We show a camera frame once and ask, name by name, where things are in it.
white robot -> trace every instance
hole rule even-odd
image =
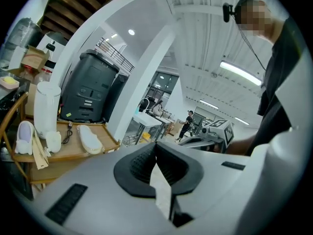
[[[233,139],[232,123],[229,120],[219,119],[204,126],[197,137],[186,138],[179,145],[207,151],[208,147],[217,144],[220,146],[221,153],[225,153]]]

black shirt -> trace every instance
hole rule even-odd
[[[192,121],[193,121],[193,118],[191,117],[191,116],[188,116],[187,118],[186,118],[186,120],[187,120],[187,123],[186,124],[184,124],[184,126],[183,126],[183,128],[186,130],[188,130],[188,128],[190,127],[190,125],[191,125],[191,123],[192,123]]]
[[[304,48],[305,41],[298,26],[292,18],[288,18],[272,48],[272,57],[268,62],[263,81],[266,90],[262,94],[258,110],[263,119],[246,155],[250,156],[257,145],[269,143],[276,134],[288,130],[291,126],[275,91],[299,61]]]

person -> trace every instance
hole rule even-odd
[[[261,0],[239,0],[234,12],[239,29],[252,32],[273,45],[272,57],[261,85],[262,97],[257,114],[263,119],[259,130],[253,137],[234,141],[227,149],[227,154],[250,156],[256,146],[269,143],[275,135],[287,131],[291,126],[275,91],[300,59],[305,41],[291,17],[285,21],[273,17]]]
[[[156,103],[156,104],[154,105],[154,107],[152,108],[153,114],[156,115],[156,116],[158,116],[158,117],[162,115],[162,105],[161,105],[162,102],[163,102],[163,101],[160,100],[160,101],[159,101],[158,103]]]
[[[179,122],[180,124],[183,124],[183,127],[181,129],[180,134],[179,134],[179,138],[175,140],[176,142],[180,142],[181,139],[183,138],[184,134],[186,133],[186,131],[188,131],[190,125],[193,122],[193,118],[192,118],[193,114],[194,114],[193,111],[189,111],[188,112],[188,117],[186,118],[186,121],[185,122],[182,122],[182,121]]]

railing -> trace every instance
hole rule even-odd
[[[119,53],[112,45],[102,37],[96,44],[100,49],[102,49],[107,55],[112,57],[118,64],[120,64],[125,70],[130,73],[133,72],[134,66],[125,58],[121,53]]]

white arch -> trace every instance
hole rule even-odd
[[[102,22],[106,21],[116,11],[132,1],[134,0],[112,0],[88,18],[82,26],[78,28],[65,46],[58,62],[54,67],[50,81],[60,86],[64,80],[64,76],[71,64],[74,54],[83,45],[85,40]]]

